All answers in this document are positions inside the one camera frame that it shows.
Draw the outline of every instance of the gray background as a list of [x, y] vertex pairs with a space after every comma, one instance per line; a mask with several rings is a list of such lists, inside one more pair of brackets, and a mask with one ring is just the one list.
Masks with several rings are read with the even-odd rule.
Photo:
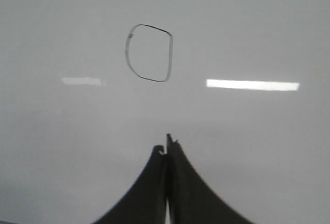
[[[329, 3], [0, 0], [0, 219], [91, 223], [172, 133], [256, 224], [329, 223]], [[137, 78], [125, 62], [139, 23], [174, 36], [166, 83]], [[143, 73], [163, 73], [136, 56]], [[70, 77], [102, 84], [64, 84]], [[207, 88], [208, 78], [300, 87]]]

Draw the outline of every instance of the glossy white surface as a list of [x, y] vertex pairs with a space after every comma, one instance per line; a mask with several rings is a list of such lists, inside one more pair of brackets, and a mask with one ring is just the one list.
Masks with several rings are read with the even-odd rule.
[[[254, 223], [329, 222], [329, 0], [0, 0], [0, 12], [1, 220], [91, 223], [171, 133]], [[168, 82], [126, 64], [141, 23], [174, 37]]]

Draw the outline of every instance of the white surface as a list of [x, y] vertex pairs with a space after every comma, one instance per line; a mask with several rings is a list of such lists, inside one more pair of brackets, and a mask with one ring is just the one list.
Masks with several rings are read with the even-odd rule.
[[[329, 2], [0, 0], [0, 219], [91, 223], [172, 133], [254, 223], [329, 223]], [[141, 23], [174, 37], [166, 83], [125, 62]], [[207, 79], [300, 86], [208, 88]]]

